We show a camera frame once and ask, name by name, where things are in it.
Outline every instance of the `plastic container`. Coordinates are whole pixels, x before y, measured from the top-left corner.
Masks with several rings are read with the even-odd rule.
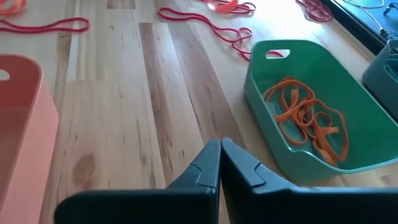
[[[58,113],[40,66],[1,55],[0,223],[38,223],[50,170]]]
[[[398,47],[398,40],[389,40],[363,74],[363,83],[384,108],[398,120],[398,79],[386,70],[386,64],[398,70],[398,55],[391,49]]]
[[[268,51],[282,49],[290,50],[285,58],[266,58]],[[318,99],[344,114],[349,151],[345,161],[338,163],[339,168],[320,159],[310,141],[304,146],[294,146],[283,137],[272,117],[273,114],[281,114],[280,93],[275,94],[268,104],[265,104],[262,94],[285,76],[307,84]],[[398,126],[359,81],[321,45],[307,40],[258,42],[252,50],[244,94],[276,161],[293,181],[314,182],[398,161]],[[339,126],[337,115],[330,115]],[[284,128],[295,139],[302,138],[296,125],[288,122]],[[333,135],[329,142],[338,153],[341,152],[341,134]]]

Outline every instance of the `teal plastic bin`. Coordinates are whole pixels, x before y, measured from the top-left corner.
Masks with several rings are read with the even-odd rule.
[[[270,50],[290,50],[285,58],[266,58]],[[286,76],[308,85],[330,108],[343,113],[349,137],[347,158],[338,168],[322,160],[311,141],[304,146],[289,144],[282,135],[274,114],[281,114],[276,93],[266,104],[262,94]],[[321,45],[307,40],[267,40],[252,49],[244,84],[244,94],[260,124],[277,163],[293,181],[308,183],[340,174],[354,174],[375,169],[398,160],[398,125],[364,87]],[[335,126],[337,114],[330,113]],[[326,121],[319,121],[321,126]],[[294,139],[302,139],[300,130],[291,122],[284,128]],[[340,154],[342,131],[328,135]]]

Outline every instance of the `bin handle hole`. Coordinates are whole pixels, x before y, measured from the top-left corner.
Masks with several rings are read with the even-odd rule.
[[[7,81],[8,79],[10,79],[10,74],[3,69],[0,69],[0,82]]]
[[[281,55],[283,55],[283,57],[281,57],[278,54],[275,54],[273,52],[278,52]],[[266,53],[266,59],[281,59],[281,58],[286,58],[287,56],[289,56],[290,54],[290,50],[289,49],[276,49],[276,50],[269,50]]]

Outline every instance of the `orange rubber band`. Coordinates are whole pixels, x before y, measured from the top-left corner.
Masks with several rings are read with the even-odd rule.
[[[0,14],[15,14],[26,7],[26,0],[0,0]]]
[[[232,0],[227,4],[219,4],[217,6],[211,3],[211,0],[205,0],[205,3],[209,8],[214,8],[214,11],[220,14],[228,14],[230,10],[238,6],[238,0]]]
[[[290,101],[286,102],[285,99],[285,87],[292,86],[295,87],[290,91]],[[307,95],[300,99],[299,88],[303,88]],[[345,125],[345,119],[340,111],[334,110],[327,107],[322,101],[315,98],[315,93],[306,84],[295,80],[292,77],[283,78],[278,84],[269,88],[262,95],[266,103],[272,98],[277,90],[281,90],[280,94],[280,105],[282,108],[282,114],[274,115],[274,119],[278,123],[280,131],[285,136],[286,140],[295,145],[302,146],[305,144],[309,138],[312,138],[313,147],[321,154],[322,158],[331,166],[338,167],[338,161],[344,161],[348,153],[348,133]],[[343,130],[343,150],[339,156],[329,144],[326,139],[327,134],[339,133],[339,127],[333,127],[333,121],[330,115],[323,111],[315,112],[314,105],[321,105],[324,109],[336,113],[341,120],[342,130]],[[324,116],[328,119],[328,124],[326,127],[321,127],[318,124],[317,118],[319,116]],[[282,125],[291,119],[298,128],[300,128],[303,134],[302,141],[296,141],[290,138]]]

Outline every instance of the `wood grain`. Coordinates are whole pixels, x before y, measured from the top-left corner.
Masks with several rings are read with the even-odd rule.
[[[156,10],[167,6],[199,12],[220,27],[250,27],[254,35],[245,49],[267,39],[317,42],[358,80],[374,55],[338,22],[307,21],[294,1],[249,1],[257,5],[253,15],[230,17],[195,0],[36,0],[9,19],[21,25],[73,16],[91,21],[84,34],[0,36],[1,53],[40,64],[60,113],[41,223],[52,223],[55,207],[82,190],[166,187],[212,138],[233,138],[281,174],[243,96],[248,63],[207,25],[165,21]],[[310,186],[395,187],[397,169],[393,164]],[[221,200],[220,223],[228,222]]]

